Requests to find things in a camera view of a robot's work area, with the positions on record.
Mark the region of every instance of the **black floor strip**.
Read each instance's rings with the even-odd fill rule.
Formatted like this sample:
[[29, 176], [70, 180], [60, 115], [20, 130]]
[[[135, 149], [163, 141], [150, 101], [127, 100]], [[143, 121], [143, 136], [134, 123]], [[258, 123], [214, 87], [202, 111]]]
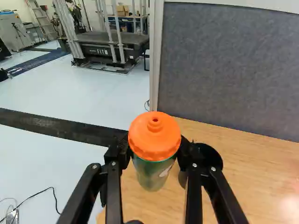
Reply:
[[127, 131], [90, 125], [75, 121], [50, 118], [0, 108], [0, 124], [62, 139], [108, 147]]
[[55, 50], [55, 49], [46, 49], [46, 48], [29, 48], [28, 50], [31, 50], [31, 51], [45, 51], [45, 52], [51, 52], [52, 50]]

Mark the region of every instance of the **cardboard box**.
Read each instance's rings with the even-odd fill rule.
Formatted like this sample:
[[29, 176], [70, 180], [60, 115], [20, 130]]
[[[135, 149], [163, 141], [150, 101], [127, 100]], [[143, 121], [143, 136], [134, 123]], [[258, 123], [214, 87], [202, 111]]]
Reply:
[[123, 32], [127, 32], [127, 31], [128, 31], [127, 27], [121, 27], [121, 30], [122, 30]]
[[123, 6], [123, 9], [124, 9], [125, 12], [129, 12], [130, 11], [129, 10], [129, 6]]
[[126, 16], [126, 13], [125, 12], [117, 12], [117, 16], [124, 17], [124, 16]]
[[125, 9], [124, 9], [123, 6], [116, 6], [116, 11], [117, 11], [117, 12], [124, 12]]

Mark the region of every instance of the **gray partition wall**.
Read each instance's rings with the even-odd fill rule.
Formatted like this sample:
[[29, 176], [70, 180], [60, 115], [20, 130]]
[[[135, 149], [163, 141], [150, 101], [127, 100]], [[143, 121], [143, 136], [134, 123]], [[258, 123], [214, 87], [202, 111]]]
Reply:
[[158, 111], [299, 142], [299, 15], [166, 2]]

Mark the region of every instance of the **white floor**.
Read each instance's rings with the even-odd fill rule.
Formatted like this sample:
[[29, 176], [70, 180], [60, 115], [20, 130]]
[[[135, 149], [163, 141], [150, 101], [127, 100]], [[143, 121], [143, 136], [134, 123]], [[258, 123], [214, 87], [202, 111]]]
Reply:
[[[25, 52], [0, 63], [0, 67], [11, 67], [25, 60], [24, 56], [30, 58], [38, 53], [47, 52]], [[72, 67], [71, 55], [67, 55], [1, 82], [0, 107], [128, 130], [132, 120], [146, 112], [149, 82], [143, 62], [124, 76]], [[92, 162], [103, 163], [106, 151], [104, 147], [1, 125], [0, 133], [0, 199], [15, 197], [20, 202], [53, 186], [60, 211], [85, 167]], [[8, 205], [0, 204], [0, 218]], [[100, 211], [97, 204], [90, 223], [95, 223]], [[20, 224], [53, 224], [57, 219], [50, 191], [20, 208]]]
[[57, 48], [60, 48], [60, 44], [59, 44], [58, 40], [54, 40], [54, 41], [40, 44], [40, 45], [36, 46], [35, 48], [57, 49]]

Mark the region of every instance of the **bottle label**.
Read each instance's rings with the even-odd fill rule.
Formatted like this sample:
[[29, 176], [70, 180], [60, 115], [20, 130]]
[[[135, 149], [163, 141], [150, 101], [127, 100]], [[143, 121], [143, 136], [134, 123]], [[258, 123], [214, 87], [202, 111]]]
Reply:
[[166, 168], [162, 173], [160, 173], [159, 177], [165, 177], [168, 175], [169, 170], [171, 169], [173, 164], [171, 164], [168, 168]]

